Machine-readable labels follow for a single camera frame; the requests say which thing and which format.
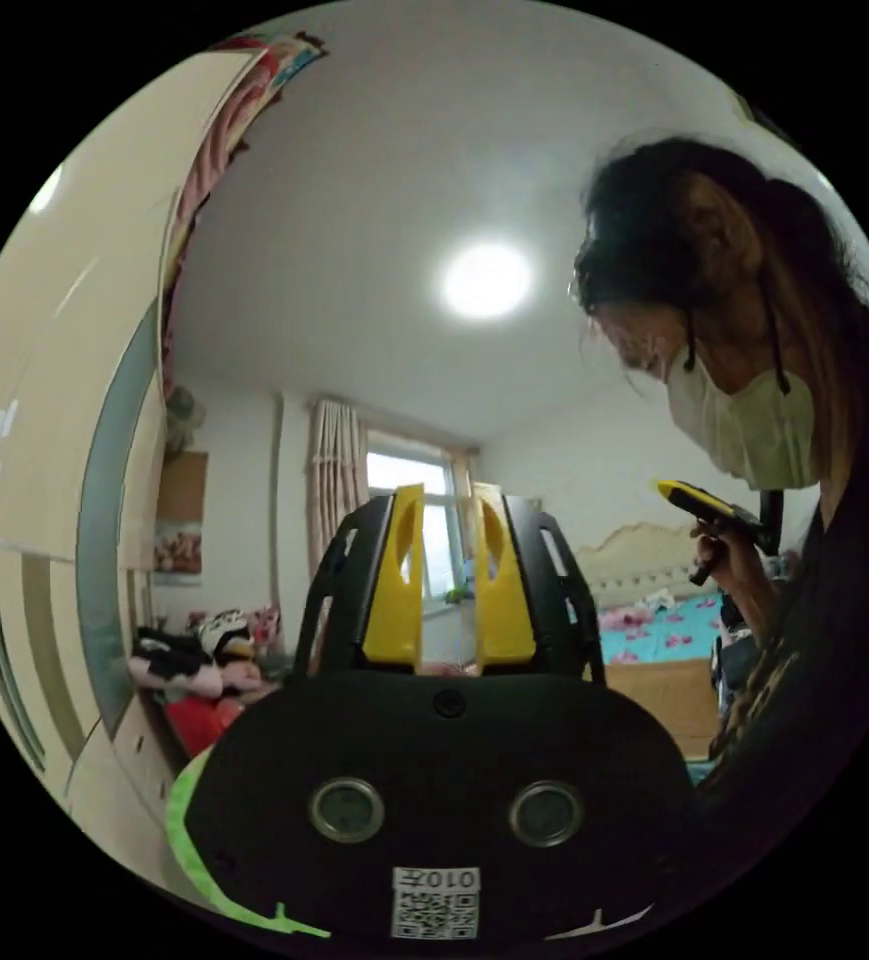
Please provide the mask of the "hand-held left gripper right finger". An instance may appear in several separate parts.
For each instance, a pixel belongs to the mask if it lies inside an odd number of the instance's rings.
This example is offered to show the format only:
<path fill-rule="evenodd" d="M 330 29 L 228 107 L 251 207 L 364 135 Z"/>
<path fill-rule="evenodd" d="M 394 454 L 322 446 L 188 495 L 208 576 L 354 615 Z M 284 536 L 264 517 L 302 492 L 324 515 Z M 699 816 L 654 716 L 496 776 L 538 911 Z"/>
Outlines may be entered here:
<path fill-rule="evenodd" d="M 535 640 L 521 576 L 514 530 L 500 488 L 472 488 L 477 542 L 474 594 L 477 668 L 524 671 L 531 666 Z"/>

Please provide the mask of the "person's right hand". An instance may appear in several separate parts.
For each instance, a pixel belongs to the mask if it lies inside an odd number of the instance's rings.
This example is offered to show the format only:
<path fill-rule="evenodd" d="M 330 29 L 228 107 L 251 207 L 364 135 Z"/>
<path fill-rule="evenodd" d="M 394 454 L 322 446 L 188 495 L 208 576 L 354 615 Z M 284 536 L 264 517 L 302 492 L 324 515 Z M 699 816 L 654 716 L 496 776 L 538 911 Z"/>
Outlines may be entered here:
<path fill-rule="evenodd" d="M 690 536 L 695 547 L 695 572 L 706 573 L 734 600 L 770 587 L 756 547 L 736 531 L 715 533 L 711 525 L 696 523 Z"/>

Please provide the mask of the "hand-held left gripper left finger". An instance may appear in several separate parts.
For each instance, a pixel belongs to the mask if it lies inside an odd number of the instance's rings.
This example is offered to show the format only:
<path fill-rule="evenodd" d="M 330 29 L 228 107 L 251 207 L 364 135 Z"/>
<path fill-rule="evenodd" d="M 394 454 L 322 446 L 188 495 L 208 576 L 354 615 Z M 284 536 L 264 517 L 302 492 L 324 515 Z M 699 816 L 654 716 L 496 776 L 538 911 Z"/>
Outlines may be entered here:
<path fill-rule="evenodd" d="M 388 497 L 362 651 L 373 667 L 417 669 L 422 659 L 423 514 L 421 484 Z"/>

